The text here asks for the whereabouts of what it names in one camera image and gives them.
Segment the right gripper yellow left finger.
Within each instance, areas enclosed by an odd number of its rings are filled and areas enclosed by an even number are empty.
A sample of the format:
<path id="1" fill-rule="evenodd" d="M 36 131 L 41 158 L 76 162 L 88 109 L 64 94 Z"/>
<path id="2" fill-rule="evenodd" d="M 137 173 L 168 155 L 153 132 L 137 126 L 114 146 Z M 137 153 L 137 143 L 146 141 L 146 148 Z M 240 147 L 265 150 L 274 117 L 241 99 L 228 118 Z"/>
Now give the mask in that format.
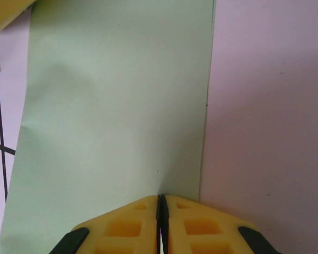
<path id="1" fill-rule="evenodd" d="M 159 196 L 146 196 L 82 222 L 51 253 L 160 253 Z"/>

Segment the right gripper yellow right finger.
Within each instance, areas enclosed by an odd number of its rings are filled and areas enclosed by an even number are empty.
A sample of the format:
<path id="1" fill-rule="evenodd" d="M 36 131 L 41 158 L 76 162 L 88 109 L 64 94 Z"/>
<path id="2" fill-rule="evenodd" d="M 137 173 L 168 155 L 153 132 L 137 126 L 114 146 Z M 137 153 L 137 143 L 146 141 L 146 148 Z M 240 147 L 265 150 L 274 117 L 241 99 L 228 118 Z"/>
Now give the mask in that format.
<path id="1" fill-rule="evenodd" d="M 250 222 L 214 208 L 161 195 L 164 253 L 277 253 Z"/>

